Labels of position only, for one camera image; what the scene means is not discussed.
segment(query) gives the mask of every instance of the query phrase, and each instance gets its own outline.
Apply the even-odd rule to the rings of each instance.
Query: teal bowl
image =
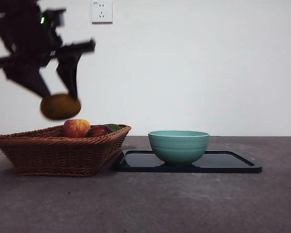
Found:
[[[155,155],[167,165],[187,166],[205,153],[209,133],[197,131],[155,131],[148,133]]]

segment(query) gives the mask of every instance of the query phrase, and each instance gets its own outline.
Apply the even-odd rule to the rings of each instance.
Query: orange fruit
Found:
[[[56,94],[44,97],[40,103],[40,110],[51,120],[64,120],[78,114],[81,103],[69,94]]]

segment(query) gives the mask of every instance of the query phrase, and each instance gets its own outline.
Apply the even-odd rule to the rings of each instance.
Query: wall socket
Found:
[[[92,24],[112,23],[113,4],[112,0],[94,0],[91,3]]]

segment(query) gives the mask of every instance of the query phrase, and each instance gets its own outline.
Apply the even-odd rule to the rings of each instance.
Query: table surface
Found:
[[[148,150],[128,136],[123,150]],[[211,137],[257,174],[116,172],[19,176],[0,151],[0,233],[291,233],[291,137]]]

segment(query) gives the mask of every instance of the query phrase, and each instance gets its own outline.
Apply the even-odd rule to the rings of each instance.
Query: wicker basket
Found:
[[[62,125],[0,135],[0,149],[20,175],[93,176],[122,150],[131,127],[119,126],[92,138],[62,137]]]

